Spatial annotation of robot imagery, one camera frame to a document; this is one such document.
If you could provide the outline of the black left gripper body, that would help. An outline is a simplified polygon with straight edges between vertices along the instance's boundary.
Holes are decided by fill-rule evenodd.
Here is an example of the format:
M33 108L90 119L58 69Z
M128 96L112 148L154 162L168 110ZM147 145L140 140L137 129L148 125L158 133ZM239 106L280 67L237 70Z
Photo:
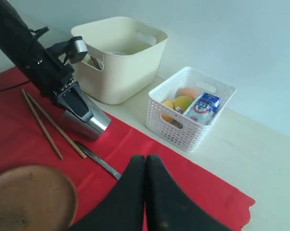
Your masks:
M64 95L73 86L73 68L59 57L66 54L65 49L54 47L27 47L28 60L26 77L56 106L70 106L71 102Z

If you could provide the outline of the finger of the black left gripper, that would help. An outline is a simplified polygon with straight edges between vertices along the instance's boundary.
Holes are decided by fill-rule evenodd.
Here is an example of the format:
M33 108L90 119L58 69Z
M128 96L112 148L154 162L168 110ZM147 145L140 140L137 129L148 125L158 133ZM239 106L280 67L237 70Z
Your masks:
M82 122L88 122L93 113L87 105L79 84L72 84L58 92L55 97L55 105L68 110Z

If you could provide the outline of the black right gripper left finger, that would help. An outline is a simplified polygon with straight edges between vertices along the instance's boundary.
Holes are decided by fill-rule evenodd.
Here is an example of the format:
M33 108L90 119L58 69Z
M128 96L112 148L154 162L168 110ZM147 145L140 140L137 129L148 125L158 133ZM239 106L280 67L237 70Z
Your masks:
M141 231L144 223L145 157L133 156L106 197L71 231Z

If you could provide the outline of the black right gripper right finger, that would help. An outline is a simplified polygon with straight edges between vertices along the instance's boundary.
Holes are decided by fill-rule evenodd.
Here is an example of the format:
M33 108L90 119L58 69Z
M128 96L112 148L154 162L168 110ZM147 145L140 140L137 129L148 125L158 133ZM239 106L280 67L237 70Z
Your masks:
M230 230L188 197L156 154L146 158L145 209L149 231Z

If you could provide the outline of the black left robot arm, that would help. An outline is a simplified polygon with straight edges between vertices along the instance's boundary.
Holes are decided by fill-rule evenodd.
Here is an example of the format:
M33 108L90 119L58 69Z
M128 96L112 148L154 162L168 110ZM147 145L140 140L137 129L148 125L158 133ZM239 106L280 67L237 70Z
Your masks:
M86 56L87 45L81 36L77 36L45 48L39 38L48 30L48 27L30 29L8 1L0 0L0 50L43 97L79 120L88 122L93 112L78 82L73 79L72 67Z

